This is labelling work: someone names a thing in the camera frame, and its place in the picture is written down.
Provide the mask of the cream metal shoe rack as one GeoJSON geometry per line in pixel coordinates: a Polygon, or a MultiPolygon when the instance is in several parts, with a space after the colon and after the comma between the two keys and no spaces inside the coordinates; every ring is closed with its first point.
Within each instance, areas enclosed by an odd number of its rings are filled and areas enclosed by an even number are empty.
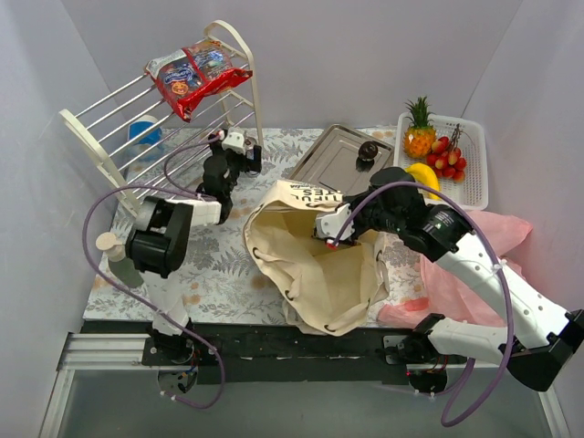
{"type": "Polygon", "coordinates": [[[203,162],[212,154],[210,145],[222,141],[229,130],[240,130],[262,147],[262,127],[252,133],[243,130],[234,119],[241,115],[261,120],[255,61],[237,30],[222,20],[212,22],[197,43],[211,41],[223,48],[236,68],[246,68],[253,76],[237,87],[204,98],[193,111],[189,122],[173,113],[152,79],[144,71],[134,80],[118,88],[78,114],[63,109],[64,124],[81,142],[85,152],[105,178],[120,207],[137,216],[148,196],[191,197],[203,178],[203,162]],[[128,126],[136,119],[151,115],[158,122],[142,134],[127,139],[128,126]],[[129,146],[150,131],[162,129],[162,138],[149,149],[163,145],[163,155],[154,162],[139,161],[145,152],[133,159],[125,155],[129,146]]]}

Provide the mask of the pink plastic grocery bag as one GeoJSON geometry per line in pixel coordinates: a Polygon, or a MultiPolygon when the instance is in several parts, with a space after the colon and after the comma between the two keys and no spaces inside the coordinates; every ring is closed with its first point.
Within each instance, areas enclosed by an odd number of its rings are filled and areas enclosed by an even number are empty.
{"type": "MultiPolygon", "coordinates": [[[[498,256],[519,246],[532,231],[531,223],[513,215],[472,211],[498,256]]],[[[412,329],[430,313],[491,327],[501,317],[454,275],[407,248],[396,235],[381,235],[381,261],[389,296],[375,308],[376,321],[391,328],[412,329]]]]}

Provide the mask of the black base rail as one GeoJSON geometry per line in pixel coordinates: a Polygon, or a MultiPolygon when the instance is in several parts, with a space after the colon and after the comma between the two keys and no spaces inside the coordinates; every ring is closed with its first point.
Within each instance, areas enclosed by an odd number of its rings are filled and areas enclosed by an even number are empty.
{"type": "Polygon", "coordinates": [[[200,336],[165,337],[147,322],[89,321],[91,335],[142,335],[141,364],[196,369],[201,385],[243,382],[371,381],[406,385],[409,369],[389,348],[405,328],[357,328],[342,337],[308,335],[292,326],[196,324],[200,336]]]}

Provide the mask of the steel tray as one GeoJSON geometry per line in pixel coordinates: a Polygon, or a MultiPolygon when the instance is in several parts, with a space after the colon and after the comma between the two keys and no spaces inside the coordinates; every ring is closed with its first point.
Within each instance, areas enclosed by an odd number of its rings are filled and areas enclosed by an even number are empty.
{"type": "Polygon", "coordinates": [[[285,174],[289,180],[309,183],[347,195],[368,189],[370,177],[393,163],[394,142],[380,140],[363,131],[334,124],[323,131],[296,167],[285,174]],[[365,141],[378,144],[373,162],[358,159],[358,150],[365,141]]]}

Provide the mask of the red snack bag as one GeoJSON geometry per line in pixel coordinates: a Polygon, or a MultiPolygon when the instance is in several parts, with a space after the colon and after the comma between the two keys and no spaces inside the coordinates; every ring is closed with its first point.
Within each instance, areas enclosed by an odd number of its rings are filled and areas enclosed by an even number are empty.
{"type": "Polygon", "coordinates": [[[237,87],[253,76],[250,69],[236,68],[227,52],[211,41],[152,59],[144,72],[173,113],[186,122],[204,98],[237,87]]]}

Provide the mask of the blue white container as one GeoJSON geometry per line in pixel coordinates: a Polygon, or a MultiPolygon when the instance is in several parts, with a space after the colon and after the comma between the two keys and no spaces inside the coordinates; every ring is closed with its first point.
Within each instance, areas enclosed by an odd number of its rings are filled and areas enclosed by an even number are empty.
{"type": "MultiPolygon", "coordinates": [[[[144,131],[149,129],[152,125],[157,123],[158,120],[151,116],[151,115],[144,115],[134,122],[132,122],[128,126],[127,130],[127,139],[131,140],[134,137],[142,134],[144,131]]],[[[154,162],[160,159],[163,155],[163,145],[159,144],[158,146],[154,147],[153,149],[148,149],[156,142],[158,142],[162,138],[162,129],[157,128],[156,130],[150,131],[147,135],[139,139],[136,143],[129,146],[126,150],[126,157],[128,159],[133,159],[136,156],[140,155],[141,153],[145,152],[139,158],[139,161],[144,162],[154,162]]]]}

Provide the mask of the white plastic basket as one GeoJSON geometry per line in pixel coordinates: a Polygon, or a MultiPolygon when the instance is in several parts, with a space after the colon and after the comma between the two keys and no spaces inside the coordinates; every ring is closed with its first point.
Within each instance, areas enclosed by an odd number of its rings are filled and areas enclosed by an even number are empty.
{"type": "Polygon", "coordinates": [[[466,211],[484,210],[488,206],[488,170],[482,126],[474,121],[442,115],[431,115],[429,121],[436,130],[437,138],[451,138],[454,129],[460,128],[458,146],[467,161],[464,180],[454,182],[441,178],[441,192],[466,211]]]}

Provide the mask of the dark purple toy plum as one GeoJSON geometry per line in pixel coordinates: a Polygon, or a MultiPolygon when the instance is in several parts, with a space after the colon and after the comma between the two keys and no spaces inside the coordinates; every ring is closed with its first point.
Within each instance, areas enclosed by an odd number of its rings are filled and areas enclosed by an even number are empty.
{"type": "Polygon", "coordinates": [[[363,162],[373,162],[378,152],[378,144],[375,141],[365,141],[359,147],[358,159],[363,162]]]}

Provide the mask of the blue energy drink can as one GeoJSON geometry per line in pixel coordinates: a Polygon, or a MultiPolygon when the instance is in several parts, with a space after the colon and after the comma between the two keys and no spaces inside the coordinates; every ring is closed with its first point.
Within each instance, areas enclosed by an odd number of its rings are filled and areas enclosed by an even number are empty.
{"type": "Polygon", "coordinates": [[[250,160],[253,161],[255,159],[255,141],[251,138],[246,138],[245,142],[245,157],[250,160]]]}

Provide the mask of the beige canvas tote bag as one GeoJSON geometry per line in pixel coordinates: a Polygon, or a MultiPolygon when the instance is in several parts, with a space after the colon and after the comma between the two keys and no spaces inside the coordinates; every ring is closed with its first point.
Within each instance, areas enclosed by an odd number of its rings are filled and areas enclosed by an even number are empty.
{"type": "Polygon", "coordinates": [[[387,298],[376,231],[332,250],[313,235],[318,214],[335,211],[341,193],[278,180],[244,225],[246,249],[284,298],[285,320],[305,334],[340,337],[364,325],[387,298]]]}

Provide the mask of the red toy fruit with stem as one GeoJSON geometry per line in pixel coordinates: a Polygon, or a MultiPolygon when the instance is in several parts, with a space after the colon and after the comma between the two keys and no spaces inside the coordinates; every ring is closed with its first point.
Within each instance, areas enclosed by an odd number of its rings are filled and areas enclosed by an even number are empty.
{"type": "Polygon", "coordinates": [[[464,181],[467,160],[458,146],[463,133],[461,125],[457,123],[450,136],[442,136],[432,144],[431,151],[426,156],[426,164],[438,178],[453,180],[456,183],[464,181]]]}

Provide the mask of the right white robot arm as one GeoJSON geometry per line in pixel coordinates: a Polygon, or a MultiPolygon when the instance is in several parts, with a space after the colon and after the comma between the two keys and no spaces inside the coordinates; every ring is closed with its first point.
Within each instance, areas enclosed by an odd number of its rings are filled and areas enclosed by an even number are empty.
{"type": "Polygon", "coordinates": [[[373,174],[367,191],[344,197],[343,224],[332,245],[353,243],[369,230],[397,235],[406,247],[452,274],[505,322],[502,328],[425,317],[391,355],[409,363],[461,356],[500,363],[534,391],[548,390],[583,341],[582,310],[548,300],[500,259],[485,233],[456,202],[425,202],[426,186],[399,167],[373,174]]]}

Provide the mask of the toy pineapple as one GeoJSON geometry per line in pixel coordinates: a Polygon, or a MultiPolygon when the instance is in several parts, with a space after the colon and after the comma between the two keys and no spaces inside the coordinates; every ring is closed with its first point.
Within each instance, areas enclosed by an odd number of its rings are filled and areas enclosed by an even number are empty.
{"type": "Polygon", "coordinates": [[[403,135],[403,150],[412,159],[423,159],[431,151],[436,141],[436,130],[430,122],[432,113],[426,96],[406,102],[410,122],[403,135]]]}

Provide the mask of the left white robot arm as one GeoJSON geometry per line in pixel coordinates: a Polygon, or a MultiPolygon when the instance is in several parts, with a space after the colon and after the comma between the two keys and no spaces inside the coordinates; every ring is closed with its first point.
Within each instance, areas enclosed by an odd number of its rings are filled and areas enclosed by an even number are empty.
{"type": "MultiPolygon", "coordinates": [[[[191,228],[223,224],[231,213],[232,191],[243,173],[260,173],[262,148],[245,140],[235,150],[228,140],[211,144],[212,154],[203,162],[203,178],[187,200],[164,200],[148,196],[125,244],[126,256],[143,274],[167,279],[182,265],[191,228]]],[[[194,353],[193,341],[183,333],[192,326],[182,295],[154,290],[150,302],[157,308],[148,334],[154,347],[171,363],[183,365],[194,353]]]]}

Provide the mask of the toy banana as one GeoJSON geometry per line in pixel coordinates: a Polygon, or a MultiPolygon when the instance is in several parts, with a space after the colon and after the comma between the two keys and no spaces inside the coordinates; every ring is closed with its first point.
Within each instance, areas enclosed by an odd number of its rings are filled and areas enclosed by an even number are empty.
{"type": "Polygon", "coordinates": [[[416,162],[404,170],[410,174],[417,183],[421,183],[427,187],[430,187],[437,192],[441,191],[438,177],[430,166],[424,163],[416,162]]]}

